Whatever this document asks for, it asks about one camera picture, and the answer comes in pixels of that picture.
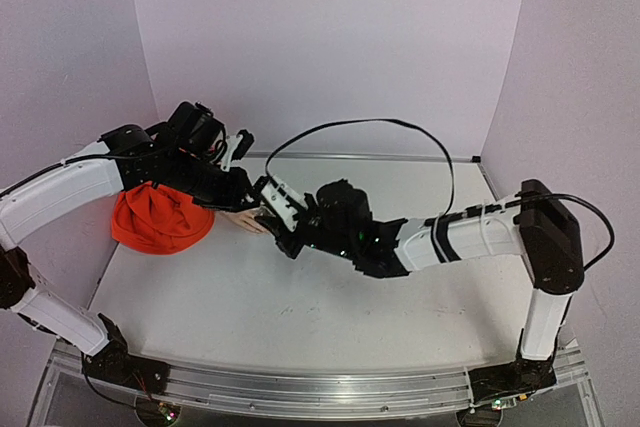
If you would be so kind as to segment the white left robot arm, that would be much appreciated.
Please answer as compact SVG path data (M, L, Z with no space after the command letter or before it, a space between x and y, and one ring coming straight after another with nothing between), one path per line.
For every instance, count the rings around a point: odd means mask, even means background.
M131 380L133 358L112 321L65 301L30 267L20 243L93 201L143 184L166 186L214 211L257 206L246 171L236 166L254 142L227 134L205 106L181 103L171 117L143 128L111 130L76 154L1 192L1 306L70 342L116 384Z

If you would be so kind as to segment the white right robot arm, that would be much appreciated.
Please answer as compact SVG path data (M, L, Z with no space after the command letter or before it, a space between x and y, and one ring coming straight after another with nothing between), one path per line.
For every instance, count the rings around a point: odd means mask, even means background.
M258 221L290 259L309 247L350 261L365 276L388 279L482 257L521 257L533 293L518 353L542 362L556 350L585 268L577 219L538 180L522 188L497 203L381 222L374 219L367 194L345 179L304 195L269 176L255 185L268 211Z

